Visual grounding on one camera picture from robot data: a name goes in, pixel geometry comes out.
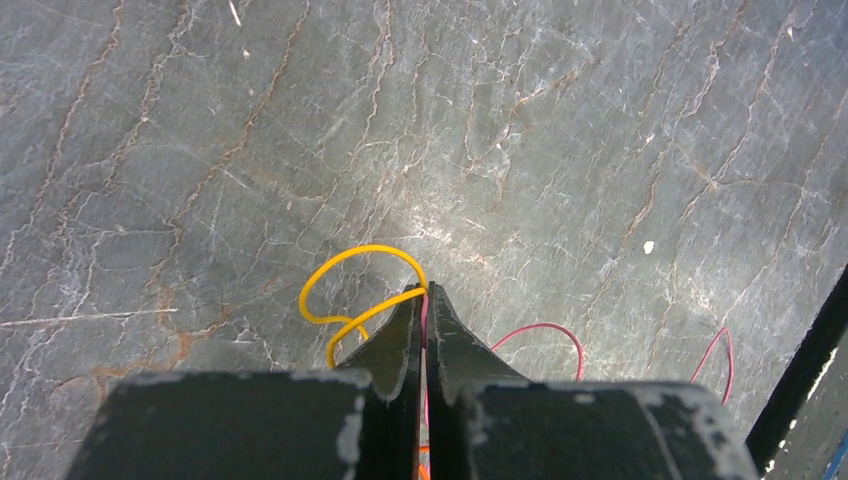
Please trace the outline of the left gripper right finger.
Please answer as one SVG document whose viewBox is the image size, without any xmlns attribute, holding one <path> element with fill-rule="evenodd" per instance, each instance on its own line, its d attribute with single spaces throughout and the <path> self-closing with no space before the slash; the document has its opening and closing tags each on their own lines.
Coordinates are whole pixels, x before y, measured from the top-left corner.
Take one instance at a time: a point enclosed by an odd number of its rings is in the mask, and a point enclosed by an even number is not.
<svg viewBox="0 0 848 480">
<path fill-rule="evenodd" d="M 720 399 L 687 382 L 534 382 L 431 284 L 426 315 L 435 479 L 754 479 Z"/>
</svg>

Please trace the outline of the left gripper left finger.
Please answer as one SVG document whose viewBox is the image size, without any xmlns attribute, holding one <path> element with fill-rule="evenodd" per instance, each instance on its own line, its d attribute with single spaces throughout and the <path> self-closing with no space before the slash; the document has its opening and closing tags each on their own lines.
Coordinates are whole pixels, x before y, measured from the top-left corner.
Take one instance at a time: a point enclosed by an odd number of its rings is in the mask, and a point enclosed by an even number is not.
<svg viewBox="0 0 848 480">
<path fill-rule="evenodd" d="M 144 373 L 115 385 L 70 479 L 414 479 L 421 315 L 409 296 L 331 370 Z"/>
</svg>

